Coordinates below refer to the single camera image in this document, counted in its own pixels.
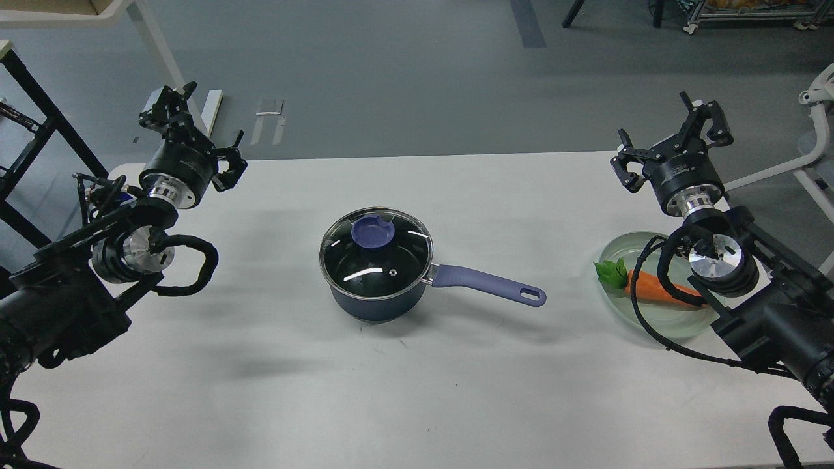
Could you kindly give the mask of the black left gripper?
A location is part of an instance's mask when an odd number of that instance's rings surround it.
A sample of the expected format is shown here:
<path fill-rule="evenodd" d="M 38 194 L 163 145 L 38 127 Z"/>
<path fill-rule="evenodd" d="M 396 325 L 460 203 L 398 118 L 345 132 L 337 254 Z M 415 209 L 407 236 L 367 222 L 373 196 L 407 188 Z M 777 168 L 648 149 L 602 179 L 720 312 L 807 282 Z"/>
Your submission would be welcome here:
<path fill-rule="evenodd" d="M 210 139 L 197 128 L 188 109 L 196 88 L 196 82 L 186 83 L 181 92 L 164 85 L 151 93 L 138 116 L 141 127 L 163 138 L 138 176 L 140 186 L 147 195 L 167 199 L 179 210 L 199 205 L 211 181 L 218 192 L 233 189 L 248 168 L 239 149 L 242 130 L 232 145 L 212 149 L 214 160 L 200 152 L 210 149 Z M 220 161 L 227 163 L 223 172 L 218 171 Z"/>

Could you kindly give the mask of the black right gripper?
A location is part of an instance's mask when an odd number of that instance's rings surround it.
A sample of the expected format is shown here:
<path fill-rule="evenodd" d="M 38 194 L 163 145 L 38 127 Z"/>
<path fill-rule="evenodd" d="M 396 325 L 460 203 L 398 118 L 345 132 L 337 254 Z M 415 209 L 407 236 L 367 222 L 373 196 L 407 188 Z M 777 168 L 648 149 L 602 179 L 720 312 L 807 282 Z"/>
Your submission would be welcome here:
<path fill-rule="evenodd" d="M 718 101 L 696 102 L 685 91 L 679 96 L 688 114 L 675 134 L 676 156 L 665 158 L 658 151 L 639 149 L 627 131 L 618 130 L 622 144 L 610 165 L 629 193 L 637 193 L 648 180 L 664 214 L 686 217 L 694 210 L 686 199 L 694 197 L 712 206 L 725 195 L 708 154 L 712 148 L 733 145 L 734 136 Z"/>

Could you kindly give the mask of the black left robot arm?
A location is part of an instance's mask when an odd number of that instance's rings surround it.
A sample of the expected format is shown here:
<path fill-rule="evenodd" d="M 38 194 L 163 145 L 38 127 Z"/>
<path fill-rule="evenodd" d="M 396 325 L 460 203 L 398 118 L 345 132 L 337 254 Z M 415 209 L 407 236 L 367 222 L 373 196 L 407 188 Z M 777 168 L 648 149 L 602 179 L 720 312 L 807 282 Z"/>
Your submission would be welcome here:
<path fill-rule="evenodd" d="M 44 467 L 23 452 L 40 412 L 12 398 L 20 374 L 35 363 L 54 369 L 95 353 L 127 332 L 127 312 L 146 294 L 193 296 L 218 267 L 210 242 L 167 233 L 209 186 L 232 189 L 248 166 L 238 148 L 242 131 L 218 147 L 197 127 L 188 109 L 196 88 L 163 86 L 149 96 L 138 122 L 161 143 L 138 184 L 76 173 L 81 228 L 39 249 L 32 264 L 10 276 L 14 291 L 1 311 L 3 468 Z"/>

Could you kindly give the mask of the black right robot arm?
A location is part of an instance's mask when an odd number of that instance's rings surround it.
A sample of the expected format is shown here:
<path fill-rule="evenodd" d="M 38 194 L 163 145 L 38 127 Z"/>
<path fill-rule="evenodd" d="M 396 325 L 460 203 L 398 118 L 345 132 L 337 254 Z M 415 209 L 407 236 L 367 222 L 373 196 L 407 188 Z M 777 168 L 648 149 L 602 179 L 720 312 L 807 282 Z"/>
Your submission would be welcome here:
<path fill-rule="evenodd" d="M 744 206 L 718 210 L 726 197 L 708 152 L 733 136 L 717 101 L 680 98 L 687 116 L 673 135 L 648 149 L 619 130 L 620 148 L 611 166 L 620 184 L 637 193 L 652 185 L 661 211 L 682 219 L 668 236 L 652 237 L 627 269 L 623 261 L 596 264 L 599 282 L 623 291 L 638 323 L 665 349 L 759 374 L 797 380 L 821 412 L 778 406 L 768 429 L 786 468 L 801 461 L 784 431 L 788 419 L 825 425 L 832 445 L 832 281 L 755 224 Z M 735 354 L 718 358 L 661 335 L 640 311 L 640 301 L 668 300 L 677 306 L 708 306 L 717 313 L 712 330 Z"/>

